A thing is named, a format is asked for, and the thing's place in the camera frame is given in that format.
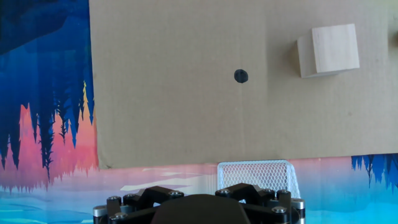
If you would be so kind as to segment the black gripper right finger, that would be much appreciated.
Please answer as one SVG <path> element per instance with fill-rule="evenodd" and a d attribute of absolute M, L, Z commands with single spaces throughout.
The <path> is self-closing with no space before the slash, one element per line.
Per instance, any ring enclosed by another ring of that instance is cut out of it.
<path fill-rule="evenodd" d="M 275 191 L 240 183 L 219 189 L 215 195 L 238 201 L 250 223 L 305 224 L 305 200 L 285 189 Z"/>

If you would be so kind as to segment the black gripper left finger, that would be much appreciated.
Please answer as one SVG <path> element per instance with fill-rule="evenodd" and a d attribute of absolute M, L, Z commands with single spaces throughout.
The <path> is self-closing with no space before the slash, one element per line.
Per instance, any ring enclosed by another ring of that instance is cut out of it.
<path fill-rule="evenodd" d="M 94 224 L 150 223 L 158 205 L 184 197 L 179 190 L 154 186 L 141 189 L 138 193 L 122 197 L 114 195 L 106 199 L 105 205 L 93 208 Z"/>

